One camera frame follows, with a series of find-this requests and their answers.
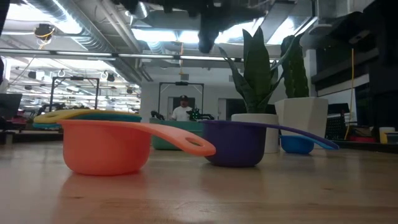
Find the purple measuring cup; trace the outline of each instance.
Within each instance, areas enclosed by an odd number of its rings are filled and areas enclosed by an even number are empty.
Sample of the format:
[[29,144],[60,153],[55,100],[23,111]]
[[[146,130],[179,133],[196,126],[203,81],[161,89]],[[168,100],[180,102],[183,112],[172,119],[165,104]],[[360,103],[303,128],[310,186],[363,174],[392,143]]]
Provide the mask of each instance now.
[[275,128],[302,134],[327,149],[338,146],[324,138],[306,131],[274,124],[247,123],[237,121],[201,121],[203,136],[216,147],[216,154],[207,156],[212,164],[225,167],[252,167],[264,156],[267,128]]

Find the measuring cup handle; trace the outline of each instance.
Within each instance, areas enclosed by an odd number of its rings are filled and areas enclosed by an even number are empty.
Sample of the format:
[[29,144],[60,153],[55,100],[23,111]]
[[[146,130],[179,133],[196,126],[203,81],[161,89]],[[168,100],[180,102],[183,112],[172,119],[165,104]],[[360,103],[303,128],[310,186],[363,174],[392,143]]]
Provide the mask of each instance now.
[[295,128],[290,128],[290,127],[286,127],[286,126],[281,126],[281,125],[276,125],[276,124],[260,124],[263,127],[267,127],[267,128],[275,128],[275,129],[281,129],[281,130],[285,130],[285,131],[290,131],[293,133],[297,133],[297,134],[301,134],[304,135],[306,137],[312,138],[318,142],[321,142],[327,146],[330,146],[332,149],[339,149],[339,146],[327,139],[321,138],[319,136],[316,136],[312,133],[306,132],[306,131],[302,131],[299,129],[295,129]]
[[128,122],[115,122],[120,126],[129,127],[156,135],[173,145],[179,147],[183,151],[196,155],[196,156],[212,156],[216,153],[216,147],[210,142],[190,133],[186,130],[179,128],[161,125],[161,124],[148,124],[148,123],[128,123]]

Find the white pot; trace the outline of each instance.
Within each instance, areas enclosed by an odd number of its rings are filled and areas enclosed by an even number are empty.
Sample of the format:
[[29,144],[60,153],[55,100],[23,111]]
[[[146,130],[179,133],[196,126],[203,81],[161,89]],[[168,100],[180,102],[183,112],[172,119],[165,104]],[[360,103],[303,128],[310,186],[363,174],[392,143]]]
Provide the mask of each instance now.
[[[327,99],[318,97],[284,99],[275,103],[275,109],[280,125],[325,137],[328,117]],[[290,131],[282,131],[282,134],[299,135]]]
[[[278,125],[278,116],[274,114],[234,114],[231,121],[262,123],[262,124],[276,124]],[[277,129],[267,128],[266,145],[264,153],[279,152],[278,147],[279,133]]]

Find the plant leaf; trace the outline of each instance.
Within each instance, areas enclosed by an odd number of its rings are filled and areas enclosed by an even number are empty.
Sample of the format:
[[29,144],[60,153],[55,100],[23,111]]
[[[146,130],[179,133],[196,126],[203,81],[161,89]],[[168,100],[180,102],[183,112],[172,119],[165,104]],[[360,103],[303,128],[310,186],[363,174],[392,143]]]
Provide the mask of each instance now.
[[221,47],[218,48],[232,70],[232,78],[234,80],[235,89],[243,97],[244,103],[246,105],[246,110],[248,111],[248,113],[253,113],[257,106],[256,94],[254,90],[249,86],[247,81],[239,73],[238,68],[236,68],[235,66],[235,63],[227,56],[224,49],[222,49]]
[[279,70],[278,67],[271,72],[271,86],[274,86],[275,83],[278,81]]
[[282,79],[283,79],[283,75],[281,75],[280,78],[278,79],[278,81],[272,86],[271,92],[258,104],[257,110],[258,111],[263,111],[263,112],[258,112],[258,113],[265,113],[266,112],[268,101],[271,98],[272,94],[274,93],[275,89],[278,87],[278,85],[279,85],[279,83],[280,83],[280,81]]
[[250,33],[248,31],[246,31],[244,29],[242,29],[242,33],[243,33],[243,65],[246,68],[249,46],[250,46],[250,43],[251,43],[253,37],[250,35]]
[[305,73],[300,38],[301,35],[297,37],[290,35],[284,38],[280,46],[281,55],[287,55],[282,63],[282,67],[284,68],[284,85],[288,98],[309,96],[308,80]]
[[[295,36],[294,41],[300,42],[300,39],[303,35],[304,33]],[[279,65],[282,65],[282,63],[286,60],[286,58],[289,56],[290,51],[292,50],[292,44],[289,45],[289,48],[286,50],[286,53],[283,54],[283,56],[279,59],[278,63],[276,63],[274,66],[271,67],[271,71],[276,69]]]
[[271,89],[269,55],[260,27],[250,41],[247,54],[243,77],[256,93],[257,101],[260,102]]

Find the table surface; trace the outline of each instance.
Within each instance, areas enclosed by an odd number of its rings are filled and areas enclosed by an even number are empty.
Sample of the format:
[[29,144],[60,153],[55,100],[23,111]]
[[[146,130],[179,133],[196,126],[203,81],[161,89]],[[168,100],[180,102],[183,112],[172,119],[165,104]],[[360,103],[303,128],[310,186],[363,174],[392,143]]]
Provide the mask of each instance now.
[[265,154],[253,168],[152,151],[139,173],[71,172],[62,143],[0,148],[1,223],[398,223],[398,155]]

